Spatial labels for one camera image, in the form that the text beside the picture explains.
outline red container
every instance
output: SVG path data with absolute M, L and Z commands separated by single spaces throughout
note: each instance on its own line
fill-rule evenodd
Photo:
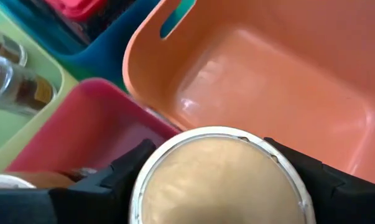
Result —
M 160 146 L 177 133 L 118 87 L 92 78 L 71 91 L 6 170 L 99 169 L 145 138 Z
M 134 0 L 45 0 L 84 42 L 97 38 Z

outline glass bottle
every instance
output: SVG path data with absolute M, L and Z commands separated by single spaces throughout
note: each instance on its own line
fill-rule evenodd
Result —
M 0 56 L 6 57 L 13 63 L 25 66 L 27 52 L 24 47 L 0 32 Z
M 36 114 L 56 93 L 46 79 L 0 56 L 0 109 Z

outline jar label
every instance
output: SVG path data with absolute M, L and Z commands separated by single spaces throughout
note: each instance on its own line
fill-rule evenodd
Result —
M 48 104 L 53 97 L 53 89 L 51 84 L 44 78 L 37 76 L 37 90 L 35 91 L 34 98 Z

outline pink plastic basket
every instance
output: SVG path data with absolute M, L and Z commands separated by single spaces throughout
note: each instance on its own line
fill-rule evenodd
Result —
M 92 78 L 72 90 L 6 170 L 99 169 L 145 138 L 159 146 L 177 133 L 110 82 Z

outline green plastic tray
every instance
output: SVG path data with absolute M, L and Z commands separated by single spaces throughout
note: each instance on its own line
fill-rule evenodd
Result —
M 50 80 L 59 90 L 56 98 L 34 117 L 0 110 L 0 171 L 2 171 L 22 151 L 78 82 L 1 11 L 0 30 L 25 47 L 28 54 L 26 66 Z

